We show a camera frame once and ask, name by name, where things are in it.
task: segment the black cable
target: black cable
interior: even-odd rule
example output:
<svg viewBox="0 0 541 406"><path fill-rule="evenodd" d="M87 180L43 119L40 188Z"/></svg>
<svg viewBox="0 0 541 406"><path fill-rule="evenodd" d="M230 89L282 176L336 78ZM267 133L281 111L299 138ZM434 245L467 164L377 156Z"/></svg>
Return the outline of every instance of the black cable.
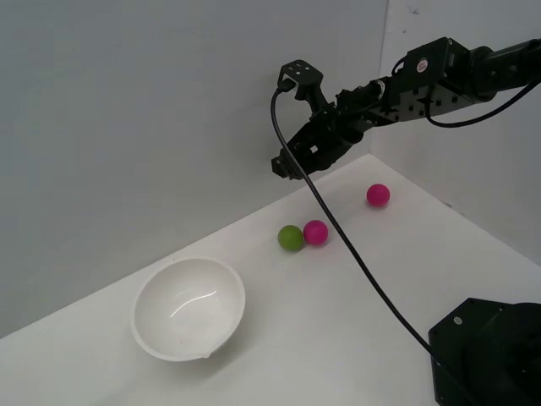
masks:
<svg viewBox="0 0 541 406"><path fill-rule="evenodd" d="M471 120L466 121L460 121L458 123L439 123L437 121L434 121L432 117L430 116L430 100L431 97L428 97L427 102L424 104L426 109L426 119L429 120L429 122L437 127L441 127L444 129L458 129L460 127L466 127L468 125L473 125L477 123L481 123L484 120L488 120L489 118L495 116L496 114L500 114L507 108L511 107L513 104L521 100L525 95L527 95L530 91L533 90L535 86L539 84L539 81L535 81L524 87L521 91L516 93L511 99L506 101L504 104L493 110L492 112L488 112L487 114L484 114L481 117L472 118Z"/></svg>
<svg viewBox="0 0 541 406"><path fill-rule="evenodd" d="M389 299L389 296L385 293L385 291L381 288L381 286L378 284L378 282L375 280L374 276L366 266L366 264L363 261L363 258L361 258L361 255L357 252L355 247L353 246L352 242L347 237L346 233L344 233L344 230L342 230L342 227L338 223L338 221L335 219L333 214L331 213L331 210L329 210L329 207L327 207L327 204L323 200L323 198L320 195L320 192L315 188L314 183L310 179L309 175L303 170L301 165L298 163L297 159L287 146L287 142L284 139L284 136L281 133L280 126L278 125L278 120L276 118L276 99L278 96L283 92L281 89L276 89L274 92L274 95L272 95L272 99L270 101L270 118L272 120L272 126L274 127L274 130L276 131L276 135L278 136L278 140L280 140L281 146L284 148L284 151L287 152L289 157L291 158L292 162L297 166L298 171L301 173L301 175L304 178L304 181L314 194L315 199L318 201L318 203L321 206L321 209L323 209L323 212L327 215L327 218L335 228L336 232L340 236L340 238L344 241L344 244L347 246L349 251L352 253L353 257L361 267L361 269L364 272L364 275L366 275L366 278L370 281L372 286L374 287L375 291L378 293L378 295L383 299L387 307L391 310L392 314L395 315L395 317L401 322L401 324L406 328L406 330L409 331L409 333L417 340L419 344L430 354L432 359L437 363L437 365L449 376L449 379L453 382L453 384L460 389L464 397L470 402L472 406L480 406L480 404L475 400L475 397L470 393L470 391L464 386L462 382L460 382L458 379L456 379L453 374L451 373L449 367L446 365L446 363L440 358L440 356L430 347L430 345L424 341L424 339L419 335L418 332L415 331L415 329L412 327L411 324L404 318L404 316L398 311L396 306L391 302L391 299Z"/></svg>

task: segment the pink ball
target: pink ball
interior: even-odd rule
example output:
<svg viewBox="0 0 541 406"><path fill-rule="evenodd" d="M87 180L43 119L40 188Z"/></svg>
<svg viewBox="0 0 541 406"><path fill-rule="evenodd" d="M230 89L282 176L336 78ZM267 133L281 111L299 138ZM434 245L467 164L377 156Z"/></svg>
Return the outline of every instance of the pink ball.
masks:
<svg viewBox="0 0 541 406"><path fill-rule="evenodd" d="M303 234L308 244L322 245L329 237L329 228L320 220L312 220L304 226Z"/></svg>
<svg viewBox="0 0 541 406"><path fill-rule="evenodd" d="M366 192L366 200L373 207L383 207L391 198L391 192L384 184L373 184Z"/></svg>

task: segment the robotic arm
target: robotic arm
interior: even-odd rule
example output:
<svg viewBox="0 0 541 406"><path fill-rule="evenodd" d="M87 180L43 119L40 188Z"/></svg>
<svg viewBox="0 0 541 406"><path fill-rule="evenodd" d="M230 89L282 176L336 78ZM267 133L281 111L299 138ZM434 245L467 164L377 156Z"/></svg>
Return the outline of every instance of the robotic arm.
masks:
<svg viewBox="0 0 541 406"><path fill-rule="evenodd" d="M489 102L498 91L526 86L498 112L509 107L541 81L541 40L493 52L487 47L470 51L450 38L440 38L408 52L391 76L340 92L336 104L323 96L322 80L323 74L302 60L282 66L278 78L279 89L297 87L295 98L307 101L312 110L309 122L287 142L307 174L329 168L373 127L420 118L442 127L461 127L462 123L436 123L432 117ZM271 162L272 171L282 178L302 178L283 148Z"/></svg>

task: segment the table surface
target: table surface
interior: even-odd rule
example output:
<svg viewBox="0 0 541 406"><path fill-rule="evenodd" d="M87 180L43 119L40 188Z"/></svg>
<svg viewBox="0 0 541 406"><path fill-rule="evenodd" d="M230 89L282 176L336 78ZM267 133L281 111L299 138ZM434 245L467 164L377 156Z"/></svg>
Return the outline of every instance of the table surface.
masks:
<svg viewBox="0 0 541 406"><path fill-rule="evenodd" d="M384 210L364 203L373 183L391 189ZM468 297L541 302L541 268L373 156L317 184L423 336ZM325 220L303 188L3 338L0 404L435 404L429 356L386 309L336 233L319 249L291 254L279 247L281 226L315 218ZM212 256L238 271L247 294L244 318L209 359L153 359L132 337L130 306L155 269L189 255Z"/></svg>

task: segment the green ball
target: green ball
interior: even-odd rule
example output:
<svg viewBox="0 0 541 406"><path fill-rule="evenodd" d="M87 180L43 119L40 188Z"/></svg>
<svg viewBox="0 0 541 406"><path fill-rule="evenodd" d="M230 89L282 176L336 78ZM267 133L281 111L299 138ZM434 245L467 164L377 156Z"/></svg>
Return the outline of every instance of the green ball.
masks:
<svg viewBox="0 0 541 406"><path fill-rule="evenodd" d="M303 232L296 226L285 226L278 233L278 243L284 250L297 251L303 248Z"/></svg>

